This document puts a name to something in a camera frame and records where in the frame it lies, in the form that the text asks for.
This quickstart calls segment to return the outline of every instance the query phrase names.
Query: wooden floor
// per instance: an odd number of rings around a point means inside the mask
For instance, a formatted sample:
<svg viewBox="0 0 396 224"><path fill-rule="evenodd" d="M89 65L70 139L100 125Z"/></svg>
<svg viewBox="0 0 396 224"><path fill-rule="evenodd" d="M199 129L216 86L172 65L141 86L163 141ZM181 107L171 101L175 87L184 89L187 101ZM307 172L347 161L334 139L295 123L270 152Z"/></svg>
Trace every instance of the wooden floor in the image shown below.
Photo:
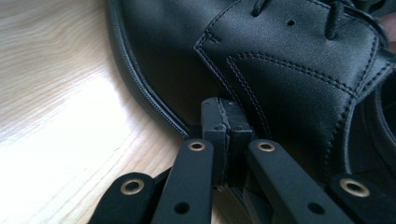
<svg viewBox="0 0 396 224"><path fill-rule="evenodd" d="M104 1L0 1L0 223L86 223L117 177L159 174L180 143L126 90Z"/></svg>

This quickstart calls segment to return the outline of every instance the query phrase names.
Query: shoe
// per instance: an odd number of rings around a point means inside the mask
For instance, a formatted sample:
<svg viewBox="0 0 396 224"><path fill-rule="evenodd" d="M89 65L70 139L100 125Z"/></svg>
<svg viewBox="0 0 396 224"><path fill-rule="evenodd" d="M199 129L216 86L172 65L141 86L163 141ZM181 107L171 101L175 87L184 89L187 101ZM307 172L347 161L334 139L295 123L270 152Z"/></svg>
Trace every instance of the shoe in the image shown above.
<svg viewBox="0 0 396 224"><path fill-rule="evenodd" d="M396 59L370 15L316 0L107 7L127 86L184 138L203 100L228 98L317 181L361 175L396 195Z"/></svg>

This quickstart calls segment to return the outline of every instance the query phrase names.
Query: shoelace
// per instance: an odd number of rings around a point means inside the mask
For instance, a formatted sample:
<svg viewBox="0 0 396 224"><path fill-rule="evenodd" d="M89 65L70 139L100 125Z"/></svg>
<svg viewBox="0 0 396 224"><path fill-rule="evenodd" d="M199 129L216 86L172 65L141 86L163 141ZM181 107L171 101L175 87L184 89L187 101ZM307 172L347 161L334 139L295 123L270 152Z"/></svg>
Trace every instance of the shoelace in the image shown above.
<svg viewBox="0 0 396 224"><path fill-rule="evenodd" d="M252 15L258 17L268 2L269 0L257 0L254 4ZM329 5L330 11L326 22L325 36L327 39L333 40L337 37L337 29L344 14L344 5L353 7L353 3L350 0L340 0L333 1Z"/></svg>

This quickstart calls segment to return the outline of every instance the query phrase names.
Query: shoe sole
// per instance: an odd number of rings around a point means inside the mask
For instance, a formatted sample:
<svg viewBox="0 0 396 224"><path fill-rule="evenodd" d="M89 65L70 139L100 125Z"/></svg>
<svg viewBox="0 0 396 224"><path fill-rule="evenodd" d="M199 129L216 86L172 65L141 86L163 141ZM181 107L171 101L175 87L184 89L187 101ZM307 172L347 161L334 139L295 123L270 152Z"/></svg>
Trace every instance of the shoe sole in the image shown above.
<svg viewBox="0 0 396 224"><path fill-rule="evenodd" d="M127 40L127 34L124 32L118 1L109 0L107 2L107 16L111 47L128 90L152 117L170 125L182 138L188 139L188 126L165 105L140 73L132 48L128 41L125 41Z"/></svg>

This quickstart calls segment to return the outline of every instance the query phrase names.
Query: clamp jaw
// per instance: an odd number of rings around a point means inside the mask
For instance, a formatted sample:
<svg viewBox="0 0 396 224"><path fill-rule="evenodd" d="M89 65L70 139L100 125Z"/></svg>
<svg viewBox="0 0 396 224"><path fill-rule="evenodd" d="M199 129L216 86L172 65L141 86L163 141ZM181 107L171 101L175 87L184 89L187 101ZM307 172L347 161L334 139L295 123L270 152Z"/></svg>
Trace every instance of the clamp jaw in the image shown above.
<svg viewBox="0 0 396 224"><path fill-rule="evenodd" d="M213 188L228 187L246 222L396 223L393 198L353 175L321 187L281 145L257 139L234 102L203 101L201 122L171 169L119 177L90 223L210 223Z"/></svg>

